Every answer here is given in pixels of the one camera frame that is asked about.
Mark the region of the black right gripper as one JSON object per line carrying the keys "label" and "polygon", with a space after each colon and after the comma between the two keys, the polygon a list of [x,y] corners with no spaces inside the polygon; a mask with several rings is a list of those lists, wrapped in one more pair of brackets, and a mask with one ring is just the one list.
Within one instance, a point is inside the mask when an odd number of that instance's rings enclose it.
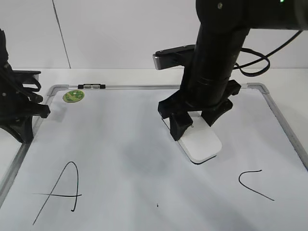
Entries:
{"label": "black right gripper", "polygon": [[193,124],[190,115],[182,112],[202,111],[201,117],[211,127],[224,113],[232,109],[233,103],[229,97],[237,95],[240,89],[241,85],[238,82],[229,80],[222,98],[213,106],[190,103],[182,90],[178,90],[167,99],[159,102],[158,112],[163,119],[169,117],[170,134],[174,141],[178,141],[186,129]]}

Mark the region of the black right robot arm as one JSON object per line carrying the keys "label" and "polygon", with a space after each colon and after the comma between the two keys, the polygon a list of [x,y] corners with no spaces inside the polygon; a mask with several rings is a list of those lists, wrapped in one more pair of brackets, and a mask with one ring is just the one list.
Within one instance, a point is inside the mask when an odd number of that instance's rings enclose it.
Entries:
{"label": "black right robot arm", "polygon": [[158,112],[169,119],[170,134],[178,141],[193,124],[190,112],[201,112],[213,125],[232,109],[229,97],[240,91],[231,79],[240,69],[237,59],[251,29],[296,30],[308,28],[305,0],[198,0],[195,4],[200,28],[194,45],[157,51],[156,69],[183,66],[180,89],[158,104]]}

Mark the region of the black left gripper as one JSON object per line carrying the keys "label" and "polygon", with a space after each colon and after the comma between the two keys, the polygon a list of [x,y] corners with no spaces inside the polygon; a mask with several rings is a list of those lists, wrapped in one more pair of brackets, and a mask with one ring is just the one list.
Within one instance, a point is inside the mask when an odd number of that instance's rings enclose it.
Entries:
{"label": "black left gripper", "polygon": [[0,66],[0,128],[20,143],[31,143],[33,116],[47,118],[50,109],[38,94],[41,84],[23,84],[9,64]]}

